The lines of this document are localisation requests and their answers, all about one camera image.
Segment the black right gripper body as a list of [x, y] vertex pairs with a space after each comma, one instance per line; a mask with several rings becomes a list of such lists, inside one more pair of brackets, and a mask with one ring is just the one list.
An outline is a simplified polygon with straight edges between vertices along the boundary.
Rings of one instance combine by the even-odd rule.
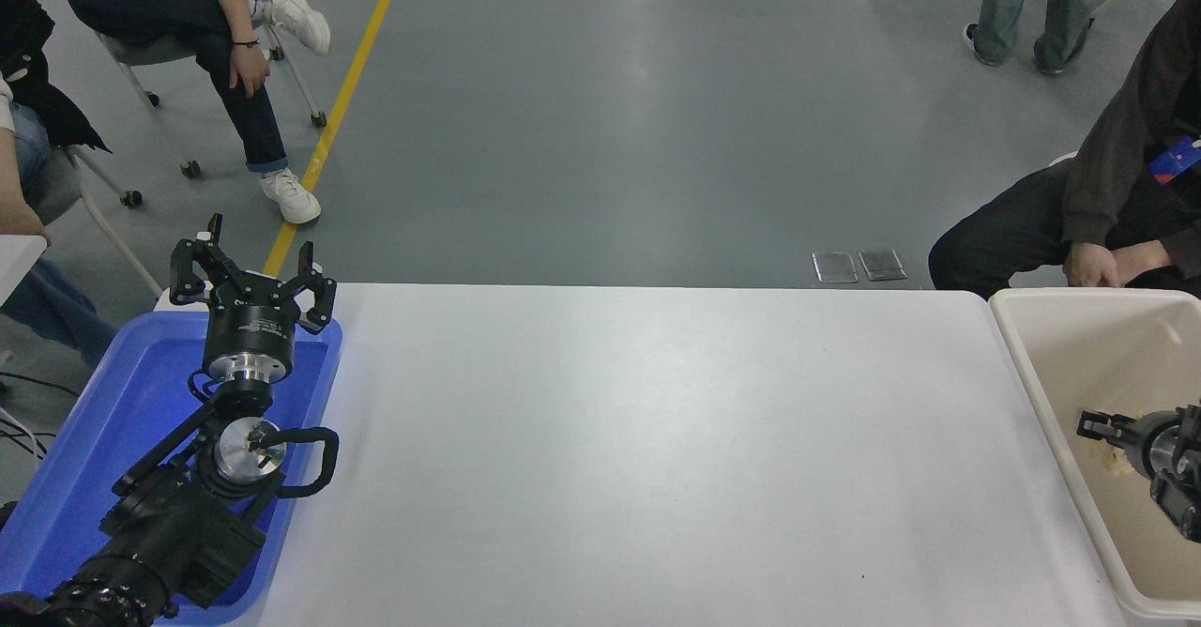
[[1123, 431], [1125, 444], [1122, 446], [1133, 468], [1153, 479], [1160, 470], [1171, 468], [1171, 412], [1159, 410], [1134, 423], [1128, 423]]

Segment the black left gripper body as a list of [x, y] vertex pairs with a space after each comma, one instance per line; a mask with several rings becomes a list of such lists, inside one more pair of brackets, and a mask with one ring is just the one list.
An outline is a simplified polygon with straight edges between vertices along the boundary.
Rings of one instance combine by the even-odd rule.
[[243, 283], [207, 289], [209, 320], [203, 363], [213, 365], [221, 358], [249, 353], [291, 365], [295, 356], [295, 303], [273, 301], [273, 295], [282, 295], [280, 282], [253, 285], [251, 294], [244, 289]]

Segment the badge person's right hand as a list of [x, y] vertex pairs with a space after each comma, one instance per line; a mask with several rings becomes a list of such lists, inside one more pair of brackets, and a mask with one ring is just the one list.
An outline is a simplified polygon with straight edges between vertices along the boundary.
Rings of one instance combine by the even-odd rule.
[[1109, 286], [1125, 286], [1145, 273], [1175, 265], [1169, 250], [1159, 239], [1116, 247], [1111, 255], [1115, 259], [1115, 270], [1110, 271], [1107, 277]]

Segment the seated person's hand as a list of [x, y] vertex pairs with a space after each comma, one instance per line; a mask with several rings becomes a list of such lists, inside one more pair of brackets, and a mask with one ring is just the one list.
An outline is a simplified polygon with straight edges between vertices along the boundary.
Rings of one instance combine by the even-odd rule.
[[229, 88], [240, 89], [246, 98], [253, 98], [265, 85], [270, 64], [256, 41], [237, 42], [229, 54]]

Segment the badge person's left hand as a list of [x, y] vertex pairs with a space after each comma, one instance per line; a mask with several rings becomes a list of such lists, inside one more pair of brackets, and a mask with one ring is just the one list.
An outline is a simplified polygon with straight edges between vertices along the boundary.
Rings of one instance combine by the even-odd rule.
[[1119, 288], [1123, 285], [1115, 253], [1093, 243], [1070, 243], [1063, 271], [1069, 286]]

